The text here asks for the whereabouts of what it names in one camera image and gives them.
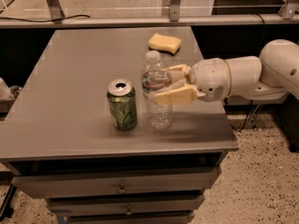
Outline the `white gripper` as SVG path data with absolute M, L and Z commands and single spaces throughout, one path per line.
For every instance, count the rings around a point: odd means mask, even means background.
M 188 79 L 191 68 L 187 64 L 169 67 L 173 82 Z M 188 105 L 200 99 L 205 102 L 222 101 L 231 89 L 231 73 L 227 62 L 214 58 L 202 60 L 192 66 L 194 84 L 185 84 L 180 88 L 156 91 L 151 101 L 156 105 Z

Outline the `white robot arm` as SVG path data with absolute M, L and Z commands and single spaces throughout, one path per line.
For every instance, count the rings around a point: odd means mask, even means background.
M 286 93 L 299 97 L 299 45 L 285 39 L 267 43 L 259 56 L 201 60 L 193 66 L 172 66 L 170 71 L 172 85 L 149 95 L 157 105 L 232 96 L 253 101 L 275 101 Z

